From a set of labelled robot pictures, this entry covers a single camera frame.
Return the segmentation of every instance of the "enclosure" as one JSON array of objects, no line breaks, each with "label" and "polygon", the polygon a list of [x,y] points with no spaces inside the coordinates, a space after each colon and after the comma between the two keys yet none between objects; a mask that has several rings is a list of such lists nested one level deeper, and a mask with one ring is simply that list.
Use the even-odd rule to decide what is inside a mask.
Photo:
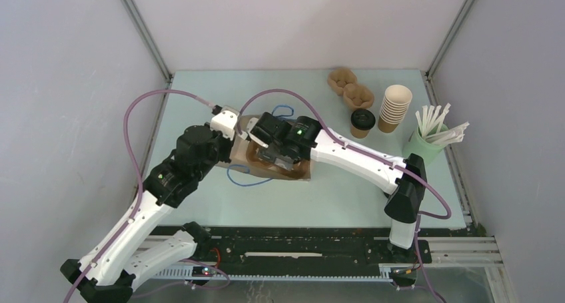
[{"label": "enclosure", "polygon": [[[176,89],[240,109],[259,91],[284,88],[312,102],[347,137],[350,121],[343,116],[350,112],[326,83],[337,67],[351,68],[373,91],[375,113],[388,86],[412,91],[409,117],[393,133],[372,129],[356,140],[371,149],[401,155],[422,105],[450,103],[445,124],[470,123],[461,143],[426,165],[428,182],[453,212],[448,220],[421,221],[435,290],[447,302],[559,301],[565,208],[558,185],[565,137],[558,106],[565,100],[561,0],[0,4],[0,301],[62,302],[71,287],[59,272],[62,263],[92,250],[128,209],[138,184],[122,120],[138,96]],[[276,105],[309,114],[300,101],[280,94],[259,99],[247,113]],[[129,138],[144,177],[187,127],[211,117],[181,96],[139,103]],[[388,236],[390,219],[383,211],[387,200],[373,188],[359,176],[317,164],[310,182],[241,188],[215,167],[140,249],[193,220],[217,242],[236,232],[304,237],[296,231],[306,227],[319,233],[314,237],[340,239],[344,248],[356,237],[379,242]],[[443,208],[427,192],[421,209]],[[234,256],[233,248],[218,244],[226,260]],[[131,301],[435,302],[427,290],[397,292],[389,278],[396,267],[379,264],[374,278],[232,273],[233,283],[222,290],[176,286]],[[135,294],[185,279],[166,271]],[[416,283],[427,286],[419,273]],[[76,292],[71,302],[84,300]]]}]

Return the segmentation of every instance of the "white wall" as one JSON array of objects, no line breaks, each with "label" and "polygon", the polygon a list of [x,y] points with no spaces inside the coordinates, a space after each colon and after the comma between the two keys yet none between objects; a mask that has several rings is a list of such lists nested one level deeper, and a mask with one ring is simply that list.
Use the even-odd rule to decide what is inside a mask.
[{"label": "white wall", "polygon": [[172,71],[427,69],[464,0],[135,0]]},{"label": "white wall", "polygon": [[478,0],[435,76],[521,302],[562,302],[565,3]]},{"label": "white wall", "polygon": [[[59,267],[133,195],[123,113],[164,81],[120,0],[0,0],[0,27],[0,302],[62,302]],[[139,158],[158,104],[134,113]]]}]

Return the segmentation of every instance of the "light blue table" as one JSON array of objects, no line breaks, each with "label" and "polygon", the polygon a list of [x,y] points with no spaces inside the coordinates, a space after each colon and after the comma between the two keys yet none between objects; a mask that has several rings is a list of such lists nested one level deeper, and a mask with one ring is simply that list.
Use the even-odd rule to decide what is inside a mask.
[{"label": "light blue table", "polygon": [[[358,142],[384,152],[401,155],[402,145],[416,127],[416,110],[429,105],[420,71],[355,70],[359,83],[375,94],[371,111],[378,116],[384,90],[393,84],[407,86],[414,98],[406,119],[391,134],[376,127]],[[311,102],[336,132],[351,137],[350,112],[326,83],[330,71],[179,71],[173,89],[192,92],[218,105],[236,109],[261,90],[284,88],[302,95]],[[295,115],[312,116],[297,99],[285,94],[269,94],[257,99],[245,114],[271,111],[275,105],[294,107]],[[209,122],[210,110],[196,101],[179,95],[169,96],[149,168],[158,165],[175,148],[176,139],[185,128]],[[440,154],[427,169],[429,183],[446,199],[453,211],[449,220],[422,218],[424,228],[466,227],[445,155]],[[239,182],[261,180],[231,172]],[[226,177],[224,168],[214,168],[200,183],[198,190],[162,224],[179,225],[196,221],[208,226],[265,227],[390,227],[390,218],[383,209],[386,198],[375,185],[329,164],[316,163],[309,182],[272,180],[259,186],[243,188]],[[422,210],[444,214],[441,204],[426,192]]]}]

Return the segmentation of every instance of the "paper cup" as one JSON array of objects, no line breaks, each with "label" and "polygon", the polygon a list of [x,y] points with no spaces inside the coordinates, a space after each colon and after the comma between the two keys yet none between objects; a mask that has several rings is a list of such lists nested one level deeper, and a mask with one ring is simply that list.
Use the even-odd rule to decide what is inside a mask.
[{"label": "paper cup", "polygon": [[384,99],[393,107],[404,107],[412,101],[412,91],[404,85],[391,85],[384,91]]},{"label": "paper cup", "polygon": [[391,112],[386,107],[381,107],[379,115],[382,116],[384,119],[388,119],[389,121],[400,121],[408,112],[408,109],[398,112]]},{"label": "paper cup", "polygon": [[406,112],[408,112],[407,108],[404,110],[390,110],[387,107],[381,107],[379,113],[386,113],[390,116],[400,116],[400,115],[405,115]]},{"label": "paper cup", "polygon": [[410,106],[410,103],[400,107],[400,106],[397,106],[397,105],[392,105],[386,99],[383,99],[381,106],[386,107],[389,110],[404,110],[404,109],[407,109]]},{"label": "paper cup", "polygon": [[395,122],[390,122],[387,120],[384,120],[382,118],[382,116],[378,117],[378,122],[376,124],[376,126],[378,127],[378,129],[383,132],[383,133],[391,133],[392,131],[394,131],[396,129],[396,127],[400,124],[400,121],[395,123]]}]

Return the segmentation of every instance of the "robotic arm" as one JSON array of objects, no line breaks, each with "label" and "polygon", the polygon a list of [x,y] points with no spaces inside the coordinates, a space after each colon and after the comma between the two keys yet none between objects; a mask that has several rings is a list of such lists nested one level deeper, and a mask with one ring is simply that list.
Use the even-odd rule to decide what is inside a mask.
[{"label": "robotic arm", "polygon": [[[135,254],[160,221],[197,189],[199,182],[218,162],[230,162],[239,113],[229,107],[216,112],[210,124],[187,128],[177,139],[177,148],[152,169],[143,184],[145,191],[141,206],[133,218],[131,211],[135,207],[132,205],[90,253],[80,260],[67,260],[62,265],[61,272],[71,283],[90,266],[77,287],[88,303],[127,302],[143,282],[162,269],[210,250],[207,241],[211,235],[192,222],[159,245]],[[411,155],[403,160],[339,136],[346,143],[342,147],[331,139],[318,121],[309,117],[299,117],[291,125],[264,113],[261,118],[249,121],[244,136],[262,146],[259,156],[263,160],[277,166],[289,168],[301,160],[314,160],[339,166],[373,182],[389,197],[385,213],[392,219],[390,242],[401,248],[412,246],[423,186],[401,171],[346,147],[356,146],[377,154],[425,180],[424,165],[419,156]],[[104,249],[109,241],[113,241],[112,244]],[[104,253],[93,262],[102,250]]]},{"label": "robotic arm", "polygon": [[299,117],[291,125],[270,113],[263,113],[261,118],[251,119],[247,125],[251,140],[262,147],[260,158],[267,162],[286,169],[292,168],[294,163],[301,160],[329,163],[377,185],[388,196],[384,211],[392,219],[390,243],[401,248],[410,248],[425,188],[400,170],[348,149],[347,146],[376,154],[426,180],[422,158],[412,154],[404,160],[399,156],[386,155],[350,141],[332,129],[329,131],[343,141],[345,146],[333,141],[320,123],[309,117]]}]

